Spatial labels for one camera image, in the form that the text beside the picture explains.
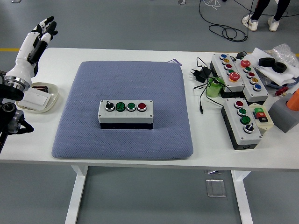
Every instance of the metal plate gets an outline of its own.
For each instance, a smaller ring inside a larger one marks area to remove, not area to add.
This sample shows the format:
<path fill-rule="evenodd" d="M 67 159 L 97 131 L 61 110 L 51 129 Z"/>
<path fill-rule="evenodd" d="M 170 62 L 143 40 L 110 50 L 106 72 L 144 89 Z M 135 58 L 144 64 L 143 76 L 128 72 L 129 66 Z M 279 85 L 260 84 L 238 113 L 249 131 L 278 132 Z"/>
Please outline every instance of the metal plate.
<path fill-rule="evenodd" d="M 206 180 L 206 189 L 209 197 L 226 197 L 223 180 Z"/>

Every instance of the blue cushion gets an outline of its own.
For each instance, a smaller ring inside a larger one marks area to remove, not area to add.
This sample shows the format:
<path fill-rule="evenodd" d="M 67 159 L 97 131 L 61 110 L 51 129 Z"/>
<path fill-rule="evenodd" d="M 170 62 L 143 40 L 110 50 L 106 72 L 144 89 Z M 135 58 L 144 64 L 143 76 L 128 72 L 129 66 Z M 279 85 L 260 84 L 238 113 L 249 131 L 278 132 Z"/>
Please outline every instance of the blue cushion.
<path fill-rule="evenodd" d="M 101 129 L 101 100 L 153 100 L 154 128 Z M 90 159 L 179 159 L 192 155 L 183 74 L 164 62 L 83 62 L 57 129 L 52 156 Z"/>

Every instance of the white bowl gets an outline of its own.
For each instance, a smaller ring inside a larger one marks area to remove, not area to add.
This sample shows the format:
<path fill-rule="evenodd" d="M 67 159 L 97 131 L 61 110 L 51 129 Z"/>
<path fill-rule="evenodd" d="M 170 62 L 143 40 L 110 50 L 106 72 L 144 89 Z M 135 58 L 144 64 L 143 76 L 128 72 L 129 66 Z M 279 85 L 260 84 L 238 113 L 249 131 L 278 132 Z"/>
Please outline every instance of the white bowl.
<path fill-rule="evenodd" d="M 33 83 L 31 86 L 36 86 L 36 85 L 46 85 L 49 89 L 48 93 L 51 94 L 50 100 L 48 101 L 47 106 L 44 109 L 42 109 L 42 110 L 32 110 L 32 109 L 26 108 L 24 106 L 20 106 L 19 101 L 17 101 L 16 104 L 19 108 L 21 108 L 24 111 L 28 111 L 28 112 L 31 112 L 31 113 L 44 113 L 44 112 L 48 111 L 49 109 L 51 109 L 52 106 L 55 104 L 55 102 L 56 102 L 56 100 L 59 96 L 59 89 L 54 84 L 41 83 L 41 82 Z"/>

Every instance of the gray block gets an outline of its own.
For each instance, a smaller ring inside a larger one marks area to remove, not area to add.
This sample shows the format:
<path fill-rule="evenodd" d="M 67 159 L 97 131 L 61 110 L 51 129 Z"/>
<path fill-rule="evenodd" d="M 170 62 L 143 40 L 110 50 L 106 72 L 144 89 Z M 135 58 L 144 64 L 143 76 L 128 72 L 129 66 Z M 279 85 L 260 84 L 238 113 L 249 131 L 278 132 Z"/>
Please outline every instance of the gray block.
<path fill-rule="evenodd" d="M 292 111 L 286 106 L 286 102 L 292 97 L 287 94 L 276 101 L 268 111 L 273 123 L 284 133 L 287 133 L 299 123 L 299 112 Z"/>

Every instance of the gray floor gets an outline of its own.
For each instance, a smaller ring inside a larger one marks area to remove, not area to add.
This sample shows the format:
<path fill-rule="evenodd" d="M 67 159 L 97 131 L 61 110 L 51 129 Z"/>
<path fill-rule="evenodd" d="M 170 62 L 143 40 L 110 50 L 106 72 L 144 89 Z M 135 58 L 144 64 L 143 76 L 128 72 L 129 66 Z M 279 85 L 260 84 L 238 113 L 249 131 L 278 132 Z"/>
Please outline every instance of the gray floor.
<path fill-rule="evenodd" d="M 250 1 L 239 2 L 250 8 Z M 233 0 L 220 4 L 217 11 L 202 4 L 203 16 L 246 33 L 241 19 L 247 10 Z M 0 49 L 19 48 L 39 21 L 53 15 L 59 34 L 49 47 L 252 52 L 286 43 L 299 53 L 298 16 L 282 19 L 275 33 L 268 30 L 269 16 L 262 16 L 258 31 L 236 43 L 209 32 L 198 5 L 198 0 L 187 0 L 186 6 L 177 0 L 0 0 Z M 271 1 L 264 13 L 275 10 Z M 297 14 L 298 1 L 291 1 L 287 12 Z M 0 70 L 12 69 L 16 55 L 1 50 Z M 1 224 L 64 223 L 75 180 L 71 167 L 0 163 L 0 170 Z M 200 170 L 90 168 L 78 223 L 240 223 L 235 196 L 213 204 L 204 179 Z M 254 223 L 299 223 L 298 184 L 298 173 L 250 174 L 245 186 Z"/>

